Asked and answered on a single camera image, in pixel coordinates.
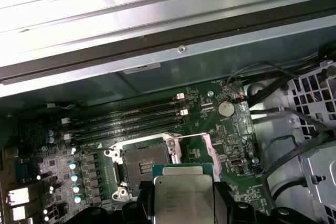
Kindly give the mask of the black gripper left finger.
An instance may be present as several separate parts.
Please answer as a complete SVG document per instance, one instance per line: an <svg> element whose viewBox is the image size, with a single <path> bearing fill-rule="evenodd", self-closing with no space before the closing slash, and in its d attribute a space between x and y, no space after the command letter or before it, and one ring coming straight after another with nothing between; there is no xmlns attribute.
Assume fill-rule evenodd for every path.
<svg viewBox="0 0 336 224"><path fill-rule="evenodd" d="M66 223L70 224L114 224L114 223L152 223L154 215L154 184L142 181L136 201L130 201L112 212L101 207L88 207Z"/></svg>

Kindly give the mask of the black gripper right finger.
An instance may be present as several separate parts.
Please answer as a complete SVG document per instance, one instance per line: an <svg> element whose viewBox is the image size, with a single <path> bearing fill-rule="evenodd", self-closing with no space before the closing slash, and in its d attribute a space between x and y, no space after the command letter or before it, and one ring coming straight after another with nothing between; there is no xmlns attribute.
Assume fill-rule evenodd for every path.
<svg viewBox="0 0 336 224"><path fill-rule="evenodd" d="M299 223L298 217L290 217L290 212L283 210L285 215L264 214L255 210L252 205L243 201L235 201L225 182L214 183L214 215L217 223Z"/></svg>

